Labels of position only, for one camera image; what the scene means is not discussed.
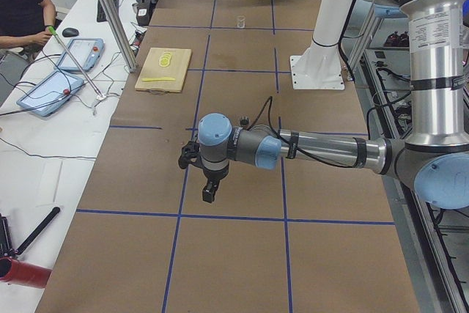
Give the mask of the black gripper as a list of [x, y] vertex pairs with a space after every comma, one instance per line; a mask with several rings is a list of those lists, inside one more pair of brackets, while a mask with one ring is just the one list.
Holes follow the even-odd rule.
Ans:
[[202, 189], [202, 200], [204, 202], [213, 202], [219, 187], [219, 181], [225, 178], [229, 173], [229, 166], [219, 170], [212, 170], [206, 167], [202, 168], [204, 176], [207, 178], [207, 184]]

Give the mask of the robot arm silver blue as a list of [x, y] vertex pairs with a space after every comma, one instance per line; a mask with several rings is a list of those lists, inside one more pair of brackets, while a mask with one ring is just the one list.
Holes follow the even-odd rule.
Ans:
[[442, 209], [468, 206], [468, 134], [464, 129], [462, 17], [467, 0], [376, 0], [408, 17], [412, 130], [405, 139], [326, 137], [316, 133], [240, 128], [223, 114], [199, 122], [196, 165], [213, 202], [231, 161], [272, 169], [280, 157], [310, 158], [344, 169], [366, 168], [398, 179]]

